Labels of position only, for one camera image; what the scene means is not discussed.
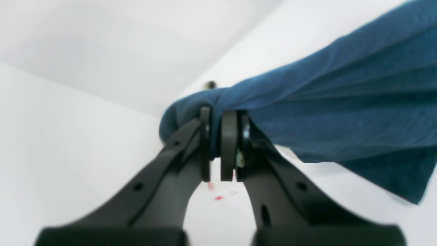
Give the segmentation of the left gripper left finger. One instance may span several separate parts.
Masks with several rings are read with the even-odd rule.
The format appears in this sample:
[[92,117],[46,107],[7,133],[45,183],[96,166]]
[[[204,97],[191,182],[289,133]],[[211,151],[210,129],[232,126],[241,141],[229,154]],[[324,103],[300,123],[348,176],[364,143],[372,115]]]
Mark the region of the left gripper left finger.
[[203,106],[159,154],[98,209],[45,228],[36,246],[189,246],[183,230],[195,189],[210,180],[211,108]]

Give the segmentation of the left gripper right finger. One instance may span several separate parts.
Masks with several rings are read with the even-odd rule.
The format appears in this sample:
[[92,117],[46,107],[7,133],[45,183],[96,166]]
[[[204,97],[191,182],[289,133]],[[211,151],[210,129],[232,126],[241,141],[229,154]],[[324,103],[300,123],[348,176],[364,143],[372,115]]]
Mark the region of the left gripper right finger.
[[253,246],[405,246],[396,225],[348,211],[284,159],[246,113],[221,119],[221,180],[243,182],[256,222]]

